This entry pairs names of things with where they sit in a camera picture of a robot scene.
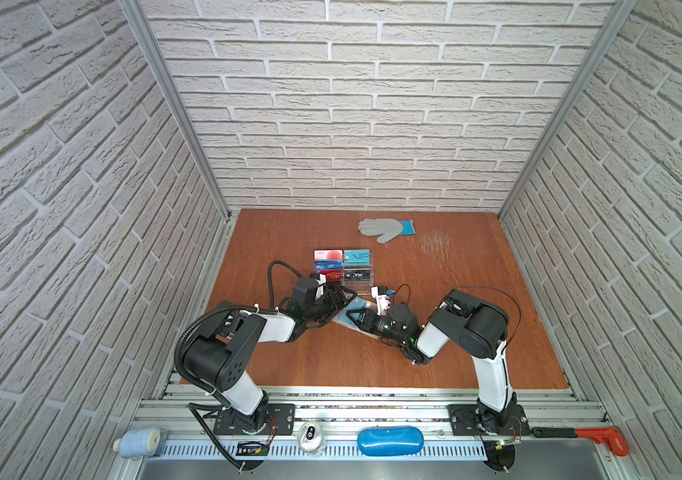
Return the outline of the beige leather card holder wallet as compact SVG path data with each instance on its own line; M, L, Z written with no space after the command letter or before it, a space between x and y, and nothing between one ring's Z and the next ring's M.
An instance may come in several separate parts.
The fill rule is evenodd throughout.
M375 303L365 298L355 297L346 307L344 307L332 318L332 322L351 329L356 333L366 335L367 337L377 338L377 334L363 331L359 328L359 317L363 311L367 309L371 309L374 314L377 313L377 305Z

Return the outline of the clear acrylic card display stand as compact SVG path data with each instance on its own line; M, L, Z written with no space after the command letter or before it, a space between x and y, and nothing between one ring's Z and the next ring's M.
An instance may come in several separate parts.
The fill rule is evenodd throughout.
M359 295L368 295L374 283L373 257L369 249L313 251L314 271L329 282L339 282Z

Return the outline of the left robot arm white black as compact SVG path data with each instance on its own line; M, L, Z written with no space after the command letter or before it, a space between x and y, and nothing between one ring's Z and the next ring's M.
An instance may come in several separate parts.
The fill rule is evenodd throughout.
M181 334L174 349L175 369L223 406L261 424L267 394L247 373L256 347L291 343L309 326L333 320L356 297L338 281L304 276L289 297L269 308L224 301Z

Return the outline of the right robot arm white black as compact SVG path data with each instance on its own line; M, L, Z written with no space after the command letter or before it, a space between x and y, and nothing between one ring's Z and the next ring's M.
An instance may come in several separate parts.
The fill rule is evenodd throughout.
M426 365L452 342L472 357L478 382L475 418L480 431L500 434L517 400L508 374L508 314L460 289L450 290L420 325L405 303L385 314L367 301L350 304L343 317L359 331L397 348L414 365Z

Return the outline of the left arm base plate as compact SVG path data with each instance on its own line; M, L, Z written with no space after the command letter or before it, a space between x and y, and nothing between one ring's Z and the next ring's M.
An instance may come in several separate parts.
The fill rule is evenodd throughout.
M294 430L295 404L269 403L245 415L234 408L223 409L215 420L216 435L291 436Z

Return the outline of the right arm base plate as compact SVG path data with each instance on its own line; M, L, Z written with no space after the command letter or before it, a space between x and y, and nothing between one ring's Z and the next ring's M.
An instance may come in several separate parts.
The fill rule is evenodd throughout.
M481 404L452 404L447 407L454 436L514 436L531 434L527 416L521 405L512 401L501 412Z

